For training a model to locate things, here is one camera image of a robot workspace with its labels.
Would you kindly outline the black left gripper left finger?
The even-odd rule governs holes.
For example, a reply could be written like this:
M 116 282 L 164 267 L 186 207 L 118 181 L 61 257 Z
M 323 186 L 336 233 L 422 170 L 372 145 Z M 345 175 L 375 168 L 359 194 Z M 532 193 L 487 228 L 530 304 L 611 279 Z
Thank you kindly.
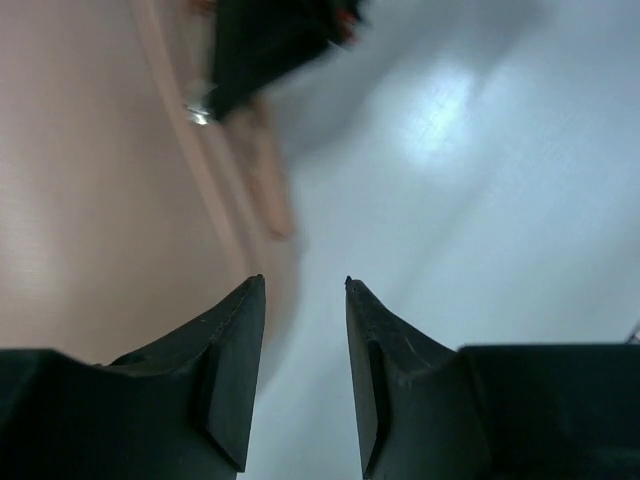
M 1 354 L 5 479 L 233 479 L 247 463 L 265 280 L 108 365 Z

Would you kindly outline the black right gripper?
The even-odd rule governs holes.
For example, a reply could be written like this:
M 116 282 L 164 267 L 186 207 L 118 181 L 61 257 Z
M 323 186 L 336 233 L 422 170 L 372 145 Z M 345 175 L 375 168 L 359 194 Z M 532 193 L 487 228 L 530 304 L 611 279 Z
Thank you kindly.
M 224 119 L 272 82 L 349 43 L 361 1 L 227 0 L 215 3 L 207 112 Z

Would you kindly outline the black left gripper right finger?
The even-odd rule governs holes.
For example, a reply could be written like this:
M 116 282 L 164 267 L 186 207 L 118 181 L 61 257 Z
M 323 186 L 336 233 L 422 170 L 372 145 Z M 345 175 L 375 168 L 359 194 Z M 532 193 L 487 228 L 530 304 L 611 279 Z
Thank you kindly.
M 629 343 L 449 349 L 347 279 L 367 479 L 635 479 L 639 349 Z

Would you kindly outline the pink hard-shell suitcase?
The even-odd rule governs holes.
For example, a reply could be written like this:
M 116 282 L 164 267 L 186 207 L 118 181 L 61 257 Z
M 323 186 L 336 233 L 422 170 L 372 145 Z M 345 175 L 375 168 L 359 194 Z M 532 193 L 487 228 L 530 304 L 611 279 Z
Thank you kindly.
M 259 382 L 292 328 L 289 182 L 257 97 L 196 109 L 218 1 L 1 5 L 1 345 L 109 363 L 266 280 Z

